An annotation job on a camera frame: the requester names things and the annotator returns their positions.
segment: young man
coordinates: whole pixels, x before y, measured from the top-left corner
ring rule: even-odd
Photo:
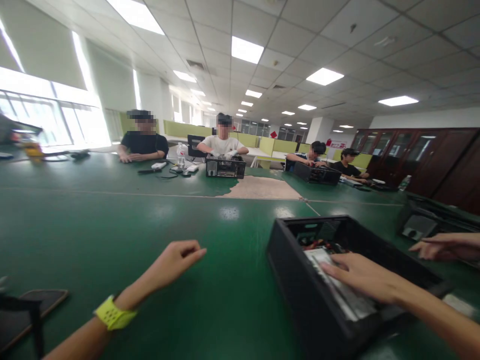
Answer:
[[[164,159],[169,153],[167,139],[155,131],[156,120],[146,110],[127,111],[130,119],[135,120],[138,131],[127,131],[118,145],[118,156],[122,163]]]
[[[325,154],[326,149],[327,147],[324,142],[314,141],[311,143],[308,153],[296,152],[288,154],[286,156],[285,171],[292,172],[296,163],[304,163],[307,166],[315,166],[316,168],[327,166],[326,162],[317,161],[320,155]]]
[[[232,117],[230,115],[220,112],[216,116],[216,130],[218,136],[207,136],[196,148],[214,158],[223,156],[226,160],[232,159],[237,154],[245,155],[249,153],[249,150],[237,138],[229,137],[229,132],[232,130]]]
[[[346,148],[341,152],[341,161],[337,161],[330,165],[332,169],[341,172],[347,179],[355,180],[359,183],[366,184],[367,178],[370,176],[367,172],[362,173],[355,166],[350,165],[355,160],[355,157],[360,153],[352,148]]]

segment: air vent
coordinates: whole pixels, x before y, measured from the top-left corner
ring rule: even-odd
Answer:
[[[201,71],[205,71],[204,65],[201,62],[196,62],[196,61],[192,61],[192,60],[188,60],[188,59],[186,60],[186,62],[188,63],[188,65],[191,68],[198,69],[198,70],[201,70]]]
[[[344,102],[339,102],[338,104],[335,104],[335,105],[325,106],[325,107],[322,107],[322,109],[333,108],[335,106],[343,105],[343,104],[346,104],[346,102],[344,101]]]

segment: yellow smartwatch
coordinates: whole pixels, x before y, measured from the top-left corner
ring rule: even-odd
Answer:
[[[108,331],[123,329],[137,315],[136,311],[123,311],[114,304],[114,296],[110,295],[93,312],[105,325]]]

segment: chair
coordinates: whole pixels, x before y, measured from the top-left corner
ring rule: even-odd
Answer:
[[[205,139],[205,136],[187,135],[187,139],[188,139],[188,156],[193,157],[193,161],[195,161],[195,158],[207,157],[206,153],[197,149],[197,145],[200,144]]]

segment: white glove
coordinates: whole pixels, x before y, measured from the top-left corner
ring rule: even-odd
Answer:
[[[220,156],[220,153],[216,150],[210,151],[210,155],[212,155],[214,158],[218,158]]]
[[[234,157],[235,155],[237,155],[239,152],[237,150],[232,150],[230,152],[227,152],[225,154],[225,159],[227,160],[232,160],[232,157]]]

